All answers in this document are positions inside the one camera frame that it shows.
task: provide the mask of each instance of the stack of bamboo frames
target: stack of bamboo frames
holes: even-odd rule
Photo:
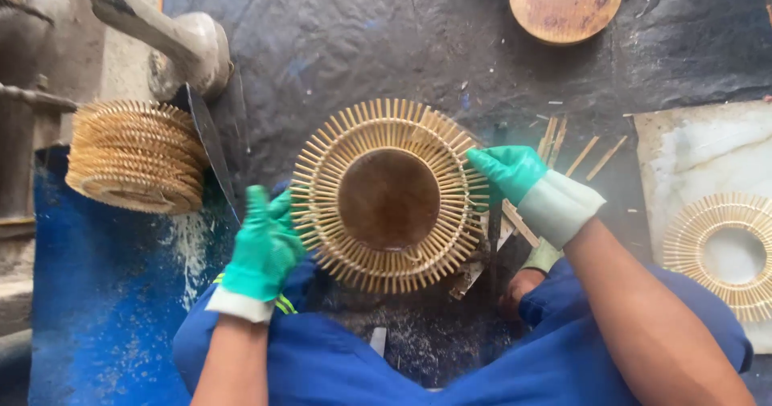
[[[316,250],[319,265],[369,293],[407,293],[454,272],[483,233],[476,207],[488,207],[488,195],[479,194],[487,180],[465,155],[476,141],[430,106],[388,98],[346,108],[324,125],[298,155],[290,187],[296,230],[306,248]],[[400,251],[377,251],[354,239],[339,211],[343,176],[358,158],[379,149],[420,160],[439,190],[430,233]]]
[[[764,246],[766,263],[746,283],[723,281],[710,273],[703,262],[706,242],[722,228],[748,230]],[[718,295],[740,321],[772,319],[771,199],[740,193],[704,197],[684,207],[670,223],[664,252],[666,268],[691,277]]]

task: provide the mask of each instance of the circular wooden board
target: circular wooden board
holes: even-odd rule
[[[529,34],[551,45],[573,45],[608,25],[622,0],[509,0]]]

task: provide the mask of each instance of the green rubber glove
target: green rubber glove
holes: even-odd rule
[[[236,247],[222,283],[206,309],[251,322],[271,319],[284,280],[306,250],[293,230],[290,193],[268,203],[265,189],[246,189],[246,218],[236,234]]]
[[[606,202],[590,187],[548,170],[529,146],[470,149],[466,157],[517,207],[531,231],[558,250]]]
[[[247,187],[246,218],[236,235],[222,287],[268,302],[281,293],[284,279],[305,252],[292,229],[290,193],[285,191],[267,204],[262,186]]]
[[[509,202],[520,204],[530,188],[546,174],[546,165],[529,146],[494,146],[469,149],[466,158],[498,186]]]

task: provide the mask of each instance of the person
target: person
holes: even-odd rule
[[[733,313],[687,277],[635,260],[596,218],[597,192],[530,147],[467,158],[565,251],[548,273],[522,269],[500,301],[532,331],[488,366],[423,389],[352,332],[302,311],[314,266],[300,262],[290,197],[268,203],[250,187],[232,261],[175,336],[191,404],[754,404],[738,376],[753,350]]]

